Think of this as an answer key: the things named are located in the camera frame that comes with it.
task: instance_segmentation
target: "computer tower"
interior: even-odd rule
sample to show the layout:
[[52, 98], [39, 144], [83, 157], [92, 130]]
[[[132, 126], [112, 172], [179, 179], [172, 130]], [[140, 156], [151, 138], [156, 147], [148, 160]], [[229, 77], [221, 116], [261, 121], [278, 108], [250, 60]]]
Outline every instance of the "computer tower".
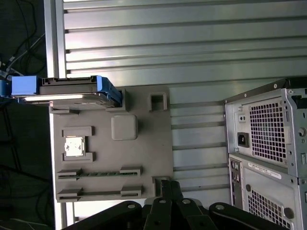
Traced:
[[232, 204], [307, 229], [307, 78], [224, 100]]
[[232, 204], [291, 230], [307, 229], [307, 183], [285, 168], [229, 155]]

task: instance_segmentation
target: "dark floor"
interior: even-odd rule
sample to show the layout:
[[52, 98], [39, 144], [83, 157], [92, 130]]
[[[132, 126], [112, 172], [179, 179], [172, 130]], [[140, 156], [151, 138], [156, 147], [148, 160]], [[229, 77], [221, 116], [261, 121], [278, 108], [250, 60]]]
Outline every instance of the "dark floor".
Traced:
[[[1, 60], [7, 63], [16, 48], [27, 38], [25, 23], [20, 8], [24, 13], [28, 33], [35, 29], [31, 2], [35, 8], [37, 36], [44, 33], [44, 11], [42, 0], [1, 0], [0, 1], [0, 53]], [[32, 74], [45, 64], [44, 39], [35, 50], [35, 57], [16, 63], [14, 69], [25, 74]], [[46, 77], [46, 68], [38, 74]], [[18, 104], [9, 105], [0, 98], [0, 142], [11, 140], [9, 144], [0, 144], [0, 229], [51, 229], [48, 227], [18, 222], [8, 219], [22, 219], [31, 222], [53, 225], [52, 185], [49, 117], [47, 107]], [[18, 167], [22, 172], [45, 178], [40, 181], [20, 173], [12, 172]]]

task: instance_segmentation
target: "sticker label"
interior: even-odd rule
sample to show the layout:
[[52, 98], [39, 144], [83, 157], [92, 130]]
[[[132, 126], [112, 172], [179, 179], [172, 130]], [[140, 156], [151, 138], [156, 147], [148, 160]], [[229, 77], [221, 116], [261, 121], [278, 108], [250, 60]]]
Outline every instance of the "sticker label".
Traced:
[[261, 167], [261, 166], [259, 166], [259, 165], [255, 165], [255, 164], [252, 164], [252, 163], [248, 163], [248, 166], [249, 166], [250, 168], [253, 168], [253, 169], [257, 170], [257, 171], [260, 171], [260, 172], [262, 172], [262, 173], [265, 173], [265, 174], [268, 174], [268, 175], [270, 175], [270, 176], [273, 176], [273, 177], [275, 177], [275, 178], [277, 178], [277, 179], [281, 179], [281, 178], [282, 178], [282, 176], [281, 176], [280, 174], [278, 174], [278, 173], [276, 173], [276, 172], [273, 172], [273, 171], [271, 171], [271, 170], [265, 169], [265, 168], [263, 168], [263, 167]]

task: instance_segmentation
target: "ventilation grille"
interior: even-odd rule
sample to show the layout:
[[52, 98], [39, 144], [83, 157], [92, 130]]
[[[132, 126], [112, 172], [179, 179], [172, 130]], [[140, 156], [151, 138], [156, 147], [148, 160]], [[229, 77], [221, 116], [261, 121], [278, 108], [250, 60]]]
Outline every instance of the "ventilation grille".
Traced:
[[277, 162], [286, 159], [283, 109], [278, 103], [250, 108], [252, 155]]
[[251, 190], [251, 196], [248, 195], [248, 208], [251, 214], [292, 229], [290, 222], [283, 219], [282, 207], [254, 190]]

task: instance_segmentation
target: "gray plastic mounting plate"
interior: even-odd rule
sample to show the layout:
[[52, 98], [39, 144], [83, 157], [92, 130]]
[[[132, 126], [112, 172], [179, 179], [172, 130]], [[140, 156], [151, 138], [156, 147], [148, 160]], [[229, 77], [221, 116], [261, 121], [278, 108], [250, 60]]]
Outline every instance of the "gray plastic mounting plate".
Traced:
[[[135, 199], [129, 195], [104, 195], [114, 191], [124, 191], [126, 187], [142, 187], [142, 193], [137, 198], [156, 196], [153, 177], [172, 177], [173, 152], [170, 111], [150, 112], [148, 97], [152, 93], [165, 93], [169, 104], [169, 91], [166, 86], [136, 86], [119, 88], [127, 94], [125, 103], [129, 107], [122, 109], [79, 110], [77, 115], [53, 116], [54, 119], [54, 150], [55, 171], [82, 169], [85, 172], [114, 172], [127, 167], [141, 167], [140, 176], [124, 177], [84, 177], [78, 180], [59, 181], [56, 178], [56, 193], [61, 191], [82, 189], [82, 195], [75, 201]], [[135, 140], [114, 141], [111, 135], [111, 118], [115, 115], [135, 115], [138, 120], [138, 137]], [[92, 136], [87, 135], [85, 150], [95, 153], [92, 162], [73, 159], [69, 164], [63, 161], [65, 137], [64, 130], [74, 127], [92, 127]]]

